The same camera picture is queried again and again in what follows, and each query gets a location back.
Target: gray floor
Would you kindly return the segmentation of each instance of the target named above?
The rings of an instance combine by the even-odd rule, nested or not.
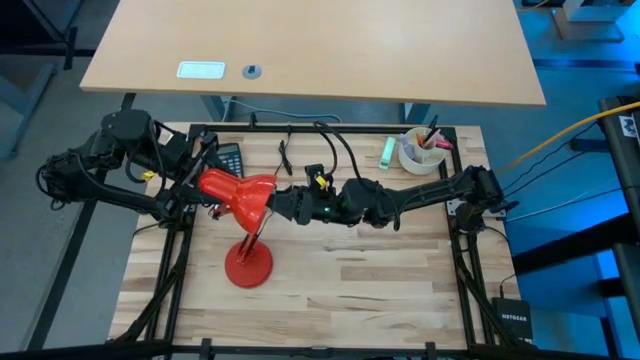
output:
[[[81,29],[80,47],[96,46],[116,4],[115,0],[85,0],[76,20]],[[640,15],[639,8],[636,6],[633,9],[635,19],[640,18],[637,16]],[[533,57],[640,60],[640,22],[633,22],[631,16],[621,21],[627,40],[617,45],[560,41],[550,18],[548,10],[521,15]],[[60,59],[2,56],[0,73],[26,86],[37,73],[39,64],[45,62],[60,64]],[[41,297],[52,278],[52,270],[59,260],[60,250],[78,209],[77,206],[68,206],[60,212],[51,212],[48,199],[33,185],[35,171],[49,155],[85,141],[98,128],[102,116],[117,110],[122,100],[122,94],[85,93],[78,88],[88,63],[89,59],[76,59],[73,70],[59,72],[52,79],[18,157],[0,163],[0,228],[3,229],[0,263],[5,268],[0,280],[0,352],[17,350],[24,345],[24,337],[29,332]],[[625,72],[540,69],[538,74],[547,98],[547,108],[531,110],[434,105],[432,114],[439,114],[441,121],[447,124],[481,125],[492,166],[500,167],[558,130],[597,112],[598,99],[640,92],[637,75]],[[347,122],[399,121],[398,105],[392,103],[273,98],[245,100],[256,106],[292,112],[335,113]],[[197,96],[140,95],[134,107],[145,109],[163,121],[208,119],[206,109]],[[246,115],[247,112],[239,109],[235,120],[245,120]],[[0,119],[1,142],[2,134],[6,133],[6,128],[16,117],[0,104]],[[260,120],[272,121],[277,118],[260,116]],[[601,136],[595,130],[591,135]],[[568,152],[562,152],[546,166],[567,156]],[[507,184],[517,174],[518,171],[505,174],[501,182]],[[518,216],[555,205],[587,190],[615,188],[618,185],[611,181],[614,178],[615,172],[606,154],[585,156],[515,196],[521,205],[511,215]],[[120,173],[111,174],[108,182],[141,190]],[[509,225],[509,236],[512,244],[516,244],[514,252],[532,246],[532,240],[522,235],[530,233],[531,229],[543,233],[544,229],[568,232],[584,228],[585,220],[575,214],[576,208],[565,209]],[[595,223],[606,216],[610,214],[598,213],[590,216],[589,221]],[[136,215],[127,210],[99,205],[94,218],[47,341],[48,347],[100,343],[107,335]],[[593,264],[580,264],[579,268],[583,272],[595,272]],[[537,289],[535,284],[529,286],[527,282],[535,283],[539,279],[523,278],[520,281],[521,287]],[[560,289],[545,290],[560,293]],[[594,316],[604,311],[601,300],[584,300],[584,294],[581,293],[584,289],[574,286],[573,290],[571,294],[581,296],[582,306],[571,311],[582,314],[575,316]],[[539,319],[542,321],[539,324],[547,324],[539,328],[544,330],[553,327],[554,322],[558,321],[567,323],[566,317],[558,315],[558,312],[569,312],[569,304],[548,301],[549,297],[535,296],[534,292],[531,291],[528,300],[539,309]],[[543,347],[590,353],[602,351],[601,341],[594,341],[595,345],[591,347],[584,346],[584,342],[578,344],[570,336],[559,338],[553,334],[543,334],[543,330],[538,330],[542,331],[541,339],[552,338],[543,342]]]

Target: pen cup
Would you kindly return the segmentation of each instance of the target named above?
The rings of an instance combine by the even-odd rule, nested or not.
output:
[[[438,165],[440,165],[447,155],[447,150],[436,147],[436,141],[445,140],[442,135],[440,135],[440,132],[436,133],[436,135],[429,139],[426,149],[423,149],[418,145],[416,135],[425,137],[429,134],[429,131],[431,131],[431,129],[426,127],[417,127],[407,132],[407,142],[413,148],[413,153],[415,155],[414,159],[410,159],[402,148],[402,145],[400,145],[398,160],[400,160],[402,167],[412,174],[427,175],[432,173],[438,168]]]

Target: white label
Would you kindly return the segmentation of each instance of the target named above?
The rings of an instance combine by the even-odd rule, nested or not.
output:
[[[181,79],[220,80],[224,77],[225,63],[211,61],[183,61],[178,66]]]
[[[633,121],[631,116],[620,116],[620,126],[622,127],[622,133],[626,137],[636,137],[638,131],[636,130],[636,122]]]

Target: wood grain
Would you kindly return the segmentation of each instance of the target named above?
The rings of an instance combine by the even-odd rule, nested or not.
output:
[[[169,125],[180,131],[188,126]],[[457,133],[463,166],[488,166],[480,129],[457,127]],[[280,162],[277,144],[286,135],[220,132],[219,137],[221,142],[240,143],[245,173],[255,175],[275,170]],[[390,170],[378,169],[386,136],[344,137],[363,176],[387,187],[401,189],[439,177],[411,175],[396,156]],[[294,176],[282,170],[280,188],[304,183],[304,165],[330,166],[332,160],[316,134],[293,134],[287,153]],[[339,188],[353,171],[341,146],[338,155]],[[158,185],[157,179],[152,180],[147,192],[154,193]],[[141,216],[138,227],[150,223],[153,219]],[[496,221],[489,224],[503,229]],[[439,348],[466,347],[443,205],[403,214],[399,232],[392,226],[377,230],[364,224],[346,228],[314,222],[303,227],[274,215],[262,234],[273,253],[273,273],[265,284],[251,290],[235,287],[224,273],[228,249],[243,237],[233,218],[213,221],[204,209],[198,210],[177,343],[195,345],[202,338],[212,338],[220,346],[421,348],[424,342],[435,341]],[[110,336],[122,333],[151,298],[164,239],[161,229],[135,237]],[[496,296],[499,282],[513,274],[509,247],[489,231],[479,235],[478,247],[487,291],[490,297]],[[507,282],[505,290],[510,297],[519,296],[515,279]],[[167,301],[162,309],[160,329],[166,323]],[[481,341],[475,304],[472,312]]]
[[[226,73],[181,79],[182,61]],[[121,0],[81,87],[545,105],[511,0]]]

